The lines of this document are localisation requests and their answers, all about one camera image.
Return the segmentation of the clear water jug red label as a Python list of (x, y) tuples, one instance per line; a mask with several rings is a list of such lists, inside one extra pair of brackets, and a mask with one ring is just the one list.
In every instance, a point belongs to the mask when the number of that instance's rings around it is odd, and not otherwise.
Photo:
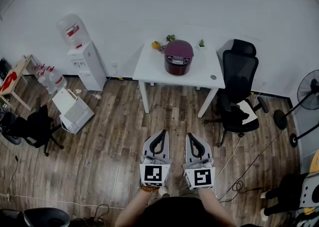
[(64, 16), (56, 26), (70, 49), (80, 48), (91, 41), (83, 21), (73, 13)]

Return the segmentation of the person's right forearm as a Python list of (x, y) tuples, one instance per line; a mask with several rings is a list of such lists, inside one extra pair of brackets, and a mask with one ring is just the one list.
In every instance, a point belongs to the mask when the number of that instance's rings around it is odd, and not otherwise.
[(220, 227), (236, 227), (231, 213), (220, 203), (211, 189), (200, 189), (198, 193), (205, 210)]

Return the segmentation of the wooden side table red print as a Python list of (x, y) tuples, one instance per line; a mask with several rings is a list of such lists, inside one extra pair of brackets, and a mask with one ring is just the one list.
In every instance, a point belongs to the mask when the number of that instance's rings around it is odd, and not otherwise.
[(19, 80), (22, 78), (26, 83), (28, 80), (26, 76), (33, 75), (36, 76), (36, 72), (38, 70), (39, 64), (33, 58), (33, 55), (22, 56), (22, 59), (19, 60), (13, 67), (9, 70), (5, 80), (0, 86), (0, 99), (5, 103), (5, 106), (8, 106), (13, 111), (16, 110), (14, 107), (4, 96), (11, 95), (13, 96), (21, 105), (23, 105), (27, 110), (31, 111), (32, 108), (28, 106), (16, 93), (15, 87), (17, 86)]

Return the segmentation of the black round stool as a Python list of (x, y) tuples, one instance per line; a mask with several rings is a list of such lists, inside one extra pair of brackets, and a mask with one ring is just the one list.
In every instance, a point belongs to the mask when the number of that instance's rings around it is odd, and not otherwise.
[(57, 208), (34, 208), (22, 212), (29, 227), (68, 227), (69, 215)]

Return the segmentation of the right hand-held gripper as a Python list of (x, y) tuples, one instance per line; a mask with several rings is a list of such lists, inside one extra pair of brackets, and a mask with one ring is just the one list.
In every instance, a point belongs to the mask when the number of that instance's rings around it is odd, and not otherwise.
[(211, 158), (210, 145), (199, 136), (188, 133), (186, 136), (183, 176), (190, 190), (211, 189), (214, 185), (215, 167)]

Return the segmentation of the person's legs olive trousers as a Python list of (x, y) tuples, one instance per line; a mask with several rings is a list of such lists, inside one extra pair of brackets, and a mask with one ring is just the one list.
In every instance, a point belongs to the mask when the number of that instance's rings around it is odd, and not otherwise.
[(199, 193), (197, 190), (189, 189), (188, 183), (186, 182), (185, 178), (180, 179), (178, 188), (179, 188), (179, 192), (178, 192), (179, 197), (200, 199)]

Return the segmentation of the white water dispenser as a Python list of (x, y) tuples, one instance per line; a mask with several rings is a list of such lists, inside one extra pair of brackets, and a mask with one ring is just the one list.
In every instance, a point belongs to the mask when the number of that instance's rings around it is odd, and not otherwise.
[(67, 56), (87, 90), (103, 90), (106, 75), (92, 41), (80, 48), (70, 49)]

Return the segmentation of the black stand round base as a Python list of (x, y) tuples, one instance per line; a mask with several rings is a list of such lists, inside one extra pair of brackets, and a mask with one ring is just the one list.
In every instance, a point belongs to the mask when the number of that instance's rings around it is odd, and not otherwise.
[(312, 128), (310, 128), (309, 130), (307, 130), (306, 132), (302, 133), (301, 135), (296, 135), (295, 133), (290, 135), (290, 144), (293, 148), (295, 148), (298, 145), (298, 140), (303, 138), (304, 136), (306, 136), (307, 134), (309, 134), (310, 132), (312, 132), (313, 130), (315, 130), (316, 128), (319, 127), (319, 122), (314, 125)]

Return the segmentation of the black standing fan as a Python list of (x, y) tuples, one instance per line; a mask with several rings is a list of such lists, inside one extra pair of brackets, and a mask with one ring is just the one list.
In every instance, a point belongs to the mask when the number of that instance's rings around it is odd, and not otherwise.
[(276, 126), (284, 130), (287, 127), (287, 116), (290, 115), (296, 108), (303, 107), (307, 110), (319, 109), (319, 69), (307, 74), (301, 81), (297, 90), (298, 104), (286, 114), (282, 110), (274, 112), (274, 121)]

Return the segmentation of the purple rice cooker lid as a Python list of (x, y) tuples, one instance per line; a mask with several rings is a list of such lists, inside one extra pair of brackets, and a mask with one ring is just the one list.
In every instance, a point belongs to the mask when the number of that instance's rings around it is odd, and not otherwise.
[(185, 40), (170, 41), (165, 47), (165, 56), (192, 58), (194, 56), (193, 48), (190, 43)]

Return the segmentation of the person's left forearm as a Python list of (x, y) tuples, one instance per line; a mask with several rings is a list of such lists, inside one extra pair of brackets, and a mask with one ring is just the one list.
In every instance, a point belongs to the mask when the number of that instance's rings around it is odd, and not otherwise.
[(145, 211), (152, 194), (157, 193), (158, 190), (159, 189), (153, 191), (139, 190), (135, 197), (118, 215), (115, 227), (133, 227)]

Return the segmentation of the white cushion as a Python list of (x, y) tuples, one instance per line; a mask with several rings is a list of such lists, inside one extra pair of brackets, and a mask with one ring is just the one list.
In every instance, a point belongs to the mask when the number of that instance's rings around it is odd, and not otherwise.
[(245, 125), (257, 119), (257, 115), (253, 111), (252, 107), (250, 106), (250, 101), (243, 100), (237, 103), (240, 110), (245, 113), (245, 116), (242, 119), (242, 124)]

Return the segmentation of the person's torso black shirt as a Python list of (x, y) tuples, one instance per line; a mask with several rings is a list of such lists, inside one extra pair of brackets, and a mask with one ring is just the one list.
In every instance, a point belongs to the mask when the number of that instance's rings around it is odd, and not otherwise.
[(210, 215), (200, 199), (169, 197), (146, 207), (134, 227), (227, 227)]

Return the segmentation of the white box appliance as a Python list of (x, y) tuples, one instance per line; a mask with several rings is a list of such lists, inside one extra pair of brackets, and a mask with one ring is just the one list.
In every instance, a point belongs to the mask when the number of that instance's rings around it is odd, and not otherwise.
[(52, 101), (60, 112), (62, 127), (72, 134), (77, 134), (94, 116), (89, 106), (70, 89), (61, 88)]

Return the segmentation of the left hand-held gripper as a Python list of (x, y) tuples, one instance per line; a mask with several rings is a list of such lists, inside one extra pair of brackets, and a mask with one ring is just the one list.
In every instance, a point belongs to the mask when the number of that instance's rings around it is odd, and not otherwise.
[(169, 158), (169, 133), (163, 129), (145, 140), (140, 163), (141, 183), (146, 187), (164, 187), (172, 160)]

